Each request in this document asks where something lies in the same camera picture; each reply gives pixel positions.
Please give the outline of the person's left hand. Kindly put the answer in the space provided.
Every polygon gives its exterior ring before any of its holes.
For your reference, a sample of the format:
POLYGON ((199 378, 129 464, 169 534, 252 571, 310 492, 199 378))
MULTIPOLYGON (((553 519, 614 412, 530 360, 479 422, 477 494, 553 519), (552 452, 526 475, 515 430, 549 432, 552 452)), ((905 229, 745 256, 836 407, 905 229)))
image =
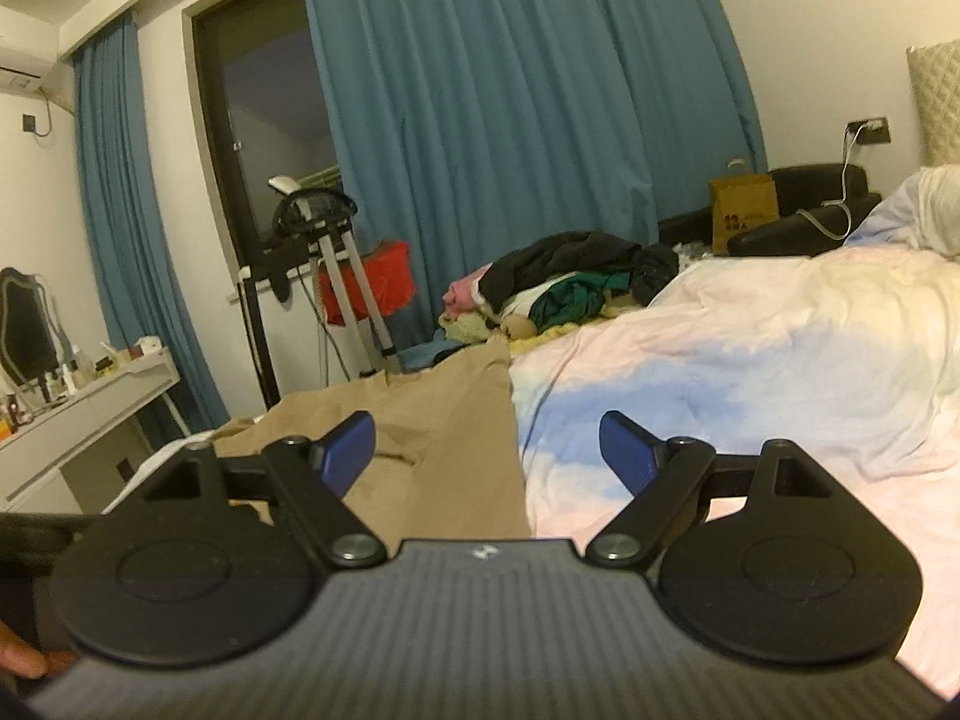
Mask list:
POLYGON ((41 679, 67 671, 76 661, 66 650, 41 652, 28 644, 5 622, 0 624, 0 668, 16 678, 41 679))

